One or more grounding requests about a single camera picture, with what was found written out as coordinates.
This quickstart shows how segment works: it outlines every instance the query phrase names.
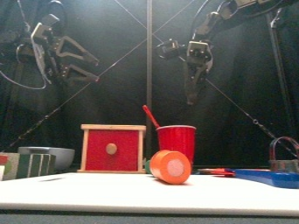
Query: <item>red cup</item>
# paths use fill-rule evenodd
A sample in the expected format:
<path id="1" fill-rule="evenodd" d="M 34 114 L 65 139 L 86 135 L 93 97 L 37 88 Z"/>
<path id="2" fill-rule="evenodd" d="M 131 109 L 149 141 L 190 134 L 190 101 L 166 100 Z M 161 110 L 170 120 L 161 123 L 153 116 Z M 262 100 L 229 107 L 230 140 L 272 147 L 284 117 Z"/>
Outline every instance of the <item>red cup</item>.
<path id="1" fill-rule="evenodd" d="M 195 130 L 189 125 L 170 125 L 157 129 L 159 148 L 169 151 L 179 151 L 191 161 L 194 161 L 195 150 Z"/>

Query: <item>vertical pole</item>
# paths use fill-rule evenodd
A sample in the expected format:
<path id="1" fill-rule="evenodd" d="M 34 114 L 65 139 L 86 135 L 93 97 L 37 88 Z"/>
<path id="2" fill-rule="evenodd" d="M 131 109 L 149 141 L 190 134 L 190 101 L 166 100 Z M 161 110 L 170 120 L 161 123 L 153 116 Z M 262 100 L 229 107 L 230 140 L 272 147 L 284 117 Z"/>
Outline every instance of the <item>vertical pole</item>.
<path id="1" fill-rule="evenodd" d="M 281 91 L 282 91 L 282 96 L 285 100 L 285 112 L 288 116 L 286 122 L 289 126 L 290 135 L 293 137 L 297 137 L 296 116 L 294 116 L 294 111 L 292 107 L 290 93 L 289 93 L 289 88 L 286 83 L 286 73 L 285 73 L 285 65 L 284 65 L 282 53 L 280 48 L 278 33 L 277 33 L 277 28 L 272 26 L 272 22 L 274 21 L 273 13 L 269 13 L 266 15 L 266 21 L 269 25 L 269 33 L 270 33 L 270 38 L 272 38 L 272 43 L 274 48 L 276 66 L 277 66 L 278 79 L 281 83 Z"/>
<path id="2" fill-rule="evenodd" d="M 147 1 L 147 85 L 146 85 L 146 105 L 151 109 L 153 108 L 153 9 L 154 2 L 153 0 Z M 146 159 L 149 160 L 153 156 L 153 123 L 149 117 L 146 118 L 146 151 L 145 151 Z"/>

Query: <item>black backdrop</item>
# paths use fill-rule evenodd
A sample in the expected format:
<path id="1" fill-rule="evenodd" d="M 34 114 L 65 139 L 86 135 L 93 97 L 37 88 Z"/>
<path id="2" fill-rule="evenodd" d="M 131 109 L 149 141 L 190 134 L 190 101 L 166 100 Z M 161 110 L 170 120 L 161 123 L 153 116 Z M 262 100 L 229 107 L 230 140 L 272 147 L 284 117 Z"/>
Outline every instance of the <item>black backdrop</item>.
<path id="1" fill-rule="evenodd" d="M 18 151 L 19 146 L 73 148 L 77 150 L 75 163 L 79 164 L 83 123 L 146 125 L 142 106 L 147 99 L 147 1 L 63 0 L 67 20 L 62 8 L 58 5 L 49 7 L 49 2 L 22 1 L 33 29 L 46 12 L 67 21 L 66 35 L 99 58 L 99 66 L 89 66 L 77 60 L 70 62 L 101 79 L 89 86 L 86 82 L 70 85 L 54 82 L 45 90 L 31 90 L 0 77 L 0 144 L 6 151 Z M 211 1 L 198 24 L 219 3 Z M 169 39 L 177 39 L 182 44 L 189 42 L 193 18 L 202 4 L 203 0 L 154 0 L 154 48 Z M 292 98 L 292 123 L 266 16 L 223 31 L 213 40 L 210 82 L 206 81 L 194 106 L 186 104 L 182 60 L 163 60 L 154 51 L 153 111 L 161 125 L 189 124 L 197 127 L 198 166 L 266 166 L 273 140 L 211 83 L 278 137 L 297 138 L 298 9 L 298 4 L 285 8 L 277 27 Z M 23 18 L 17 1 L 5 0 L 0 13 L 0 32 L 21 30 Z M 9 59 L 5 49 L 2 55 L 3 73 L 25 85 L 41 87 L 38 66 Z M 41 120 L 42 125 L 19 139 Z M 155 129 L 150 131 L 153 142 L 150 148 L 145 147 L 146 155 L 158 150 Z"/>

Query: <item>table surface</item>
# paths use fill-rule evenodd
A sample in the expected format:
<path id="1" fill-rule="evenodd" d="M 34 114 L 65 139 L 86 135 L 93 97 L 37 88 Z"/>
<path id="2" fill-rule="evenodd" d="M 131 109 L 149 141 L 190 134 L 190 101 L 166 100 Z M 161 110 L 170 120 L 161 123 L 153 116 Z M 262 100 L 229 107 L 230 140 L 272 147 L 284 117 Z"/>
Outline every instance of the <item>table surface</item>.
<path id="1" fill-rule="evenodd" d="M 65 173 L 2 181 L 0 189 L 0 209 L 299 217 L 298 189 L 222 176 L 169 185 L 147 174 Z"/>

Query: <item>tape roll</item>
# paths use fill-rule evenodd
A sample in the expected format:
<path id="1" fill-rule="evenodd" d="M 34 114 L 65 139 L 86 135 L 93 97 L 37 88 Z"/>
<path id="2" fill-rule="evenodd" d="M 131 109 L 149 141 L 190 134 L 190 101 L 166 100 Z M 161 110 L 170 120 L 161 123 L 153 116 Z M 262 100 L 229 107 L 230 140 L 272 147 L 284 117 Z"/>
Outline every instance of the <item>tape roll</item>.
<path id="1" fill-rule="evenodd" d="M 150 170 L 157 178 L 169 184 L 179 185 L 191 176 L 193 165 L 179 151 L 161 150 L 151 158 Z"/>

